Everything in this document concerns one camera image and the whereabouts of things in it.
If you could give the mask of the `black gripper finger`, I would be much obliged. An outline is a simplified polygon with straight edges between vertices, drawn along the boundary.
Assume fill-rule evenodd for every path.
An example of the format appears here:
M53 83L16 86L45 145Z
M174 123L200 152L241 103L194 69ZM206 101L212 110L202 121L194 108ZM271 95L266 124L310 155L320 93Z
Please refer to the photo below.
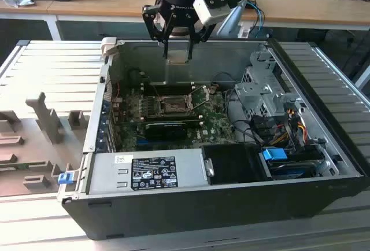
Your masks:
M193 57L193 47L200 42L206 42L211 36L216 24L204 25L198 32L195 31L195 18L187 17L187 28L189 37L188 60Z
M159 30L154 23L157 15L164 19L164 26ZM145 5L142 9L142 17L149 36L152 40L156 40L164 45L163 57L168 58L168 41L170 34L175 27L176 15L171 11L167 4Z

